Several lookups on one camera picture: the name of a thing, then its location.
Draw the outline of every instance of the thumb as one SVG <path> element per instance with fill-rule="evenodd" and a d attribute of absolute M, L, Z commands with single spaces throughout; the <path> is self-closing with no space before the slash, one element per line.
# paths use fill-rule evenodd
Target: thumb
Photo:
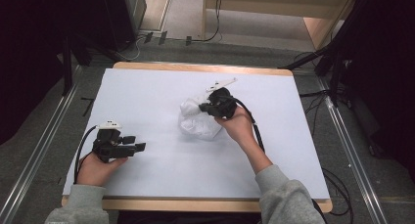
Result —
<path fill-rule="evenodd" d="M 126 161 L 128 161 L 128 157 L 124 158 L 117 158 L 111 162 L 108 163 L 108 166 L 111 168 L 112 171 L 116 170 L 118 167 L 120 167 L 122 164 L 124 164 Z"/>

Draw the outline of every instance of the white fabric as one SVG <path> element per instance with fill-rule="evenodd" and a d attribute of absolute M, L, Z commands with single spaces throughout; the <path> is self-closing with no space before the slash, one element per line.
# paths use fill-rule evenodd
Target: white fabric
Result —
<path fill-rule="evenodd" d="M 187 99 L 180 105 L 179 129 L 183 134 L 210 141 L 222 128 L 199 104 L 208 103 L 208 94 Z"/>

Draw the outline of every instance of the white sheet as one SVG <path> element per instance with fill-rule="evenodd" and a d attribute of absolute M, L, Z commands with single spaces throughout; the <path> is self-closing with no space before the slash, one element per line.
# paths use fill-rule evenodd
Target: white sheet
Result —
<path fill-rule="evenodd" d="M 254 173 L 240 147 L 222 129 L 213 141 L 193 139 L 177 127 L 179 106 L 216 80 L 227 86 L 258 123 L 267 155 L 314 199 L 328 199 L 317 154 L 292 76 L 107 69 L 85 129 L 109 119 L 121 136 L 137 136 L 145 152 L 131 157 L 106 184 L 106 196 L 162 198 L 259 198 Z M 82 154 L 92 149 L 97 130 Z M 63 195 L 73 183 L 72 163 Z"/>

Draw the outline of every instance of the metal rail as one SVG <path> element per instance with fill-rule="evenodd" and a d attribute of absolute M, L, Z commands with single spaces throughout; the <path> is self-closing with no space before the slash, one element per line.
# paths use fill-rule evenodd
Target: metal rail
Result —
<path fill-rule="evenodd" d="M 37 169 L 40 166 L 43 158 L 45 157 L 49 146 L 55 136 L 56 131 L 61 124 L 62 119 L 67 112 L 70 102 L 76 92 L 79 77 L 82 74 L 81 66 L 77 66 L 74 73 L 73 86 L 70 88 L 68 94 L 65 97 L 62 97 L 59 102 L 55 112 L 53 113 L 51 119 L 49 120 L 45 130 L 43 131 L 42 136 L 40 137 L 36 147 L 33 150 L 29 160 L 27 161 L 26 166 L 24 167 L 21 176 L 18 181 L 13 186 L 11 193 L 9 194 L 6 203 L 4 204 L 0 212 L 0 223 L 8 224 L 12 223 L 13 218 L 16 215 L 16 212 L 21 205 L 23 198 L 36 175 Z"/>
<path fill-rule="evenodd" d="M 327 82 L 323 78 L 319 77 L 318 82 L 321 90 L 329 89 Z M 370 179 L 367 176 L 366 171 L 360 161 L 360 158 L 354 149 L 354 145 L 351 142 L 350 136 L 348 135 L 345 123 L 342 120 L 339 110 L 333 105 L 330 98 L 326 98 L 326 106 L 336 126 L 339 137 L 342 141 L 342 145 L 345 149 L 348 162 L 351 165 L 351 170 L 353 171 L 357 185 L 359 186 L 360 192 L 364 198 L 364 201 L 366 202 L 373 223 L 388 223 L 386 216 L 382 211 L 378 196 L 376 195 L 375 190 L 370 183 Z"/>

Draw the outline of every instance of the gray sleeve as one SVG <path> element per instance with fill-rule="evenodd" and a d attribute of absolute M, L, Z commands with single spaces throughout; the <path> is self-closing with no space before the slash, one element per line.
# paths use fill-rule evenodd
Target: gray sleeve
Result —
<path fill-rule="evenodd" d="M 262 223 L 324 223 L 305 186 L 289 180 L 277 165 L 257 173 L 255 180 L 261 190 Z"/>
<path fill-rule="evenodd" d="M 108 213 L 102 208 L 104 191 L 102 187 L 72 185 L 67 205 L 53 210 L 45 224 L 109 223 Z"/>

